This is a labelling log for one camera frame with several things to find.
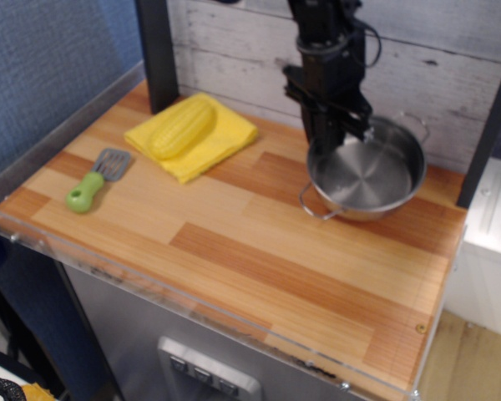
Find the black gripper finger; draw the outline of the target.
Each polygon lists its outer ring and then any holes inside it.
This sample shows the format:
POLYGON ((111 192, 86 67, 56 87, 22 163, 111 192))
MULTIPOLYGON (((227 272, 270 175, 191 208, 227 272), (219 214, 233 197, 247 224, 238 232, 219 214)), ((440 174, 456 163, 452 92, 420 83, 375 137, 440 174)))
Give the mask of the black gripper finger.
POLYGON ((316 140, 324 143, 328 128, 326 106, 310 100, 303 100, 301 102, 301 118, 308 143, 316 140))
POLYGON ((342 122, 333 115, 327 114, 325 118, 325 132, 323 134, 323 146, 326 153, 331 153, 344 143, 346 133, 342 122))

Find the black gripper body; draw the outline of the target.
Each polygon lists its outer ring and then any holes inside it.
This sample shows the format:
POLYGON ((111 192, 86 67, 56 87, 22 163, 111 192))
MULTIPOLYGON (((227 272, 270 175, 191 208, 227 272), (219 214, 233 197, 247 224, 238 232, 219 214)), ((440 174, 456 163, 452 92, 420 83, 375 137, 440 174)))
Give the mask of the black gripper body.
POLYGON ((302 66, 288 64, 282 70, 286 95, 301 107, 303 100, 323 104, 336 116, 346 135, 364 140, 371 130, 372 106, 362 95, 366 72, 366 39, 349 35, 328 46, 297 41, 302 66))

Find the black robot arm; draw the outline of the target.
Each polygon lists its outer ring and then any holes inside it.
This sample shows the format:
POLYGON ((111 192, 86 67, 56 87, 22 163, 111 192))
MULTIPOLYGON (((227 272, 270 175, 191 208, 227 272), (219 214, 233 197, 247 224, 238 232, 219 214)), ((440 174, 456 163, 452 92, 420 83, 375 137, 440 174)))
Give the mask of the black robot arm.
POLYGON ((382 51, 378 44, 373 61, 366 61, 366 33, 379 34, 356 18, 359 1, 290 1, 289 6, 302 66, 283 68, 285 92, 301 107, 308 142, 333 151, 347 135, 363 141, 372 106, 361 85, 382 51))

